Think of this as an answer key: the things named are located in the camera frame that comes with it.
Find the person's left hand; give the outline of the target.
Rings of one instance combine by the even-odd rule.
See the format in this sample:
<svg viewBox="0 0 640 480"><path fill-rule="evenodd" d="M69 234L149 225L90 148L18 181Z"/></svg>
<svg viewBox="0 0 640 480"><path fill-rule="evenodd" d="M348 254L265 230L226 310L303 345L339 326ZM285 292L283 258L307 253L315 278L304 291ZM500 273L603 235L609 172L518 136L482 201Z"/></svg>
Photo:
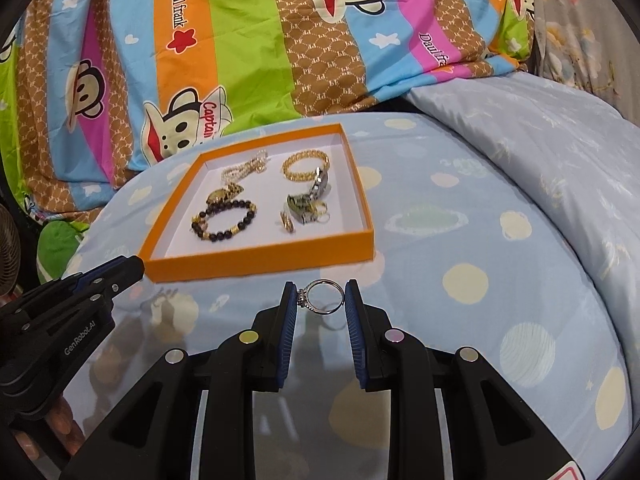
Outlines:
<svg viewBox="0 0 640 480"><path fill-rule="evenodd" d="M85 442L78 422L74 419L74 414L70 404L64 396L60 396L52 405L50 412L44 418L54 434L62 442L66 451L70 455L75 455ZM41 450L35 440L24 431L14 431L14 437L29 459L34 462L41 455Z"/></svg>

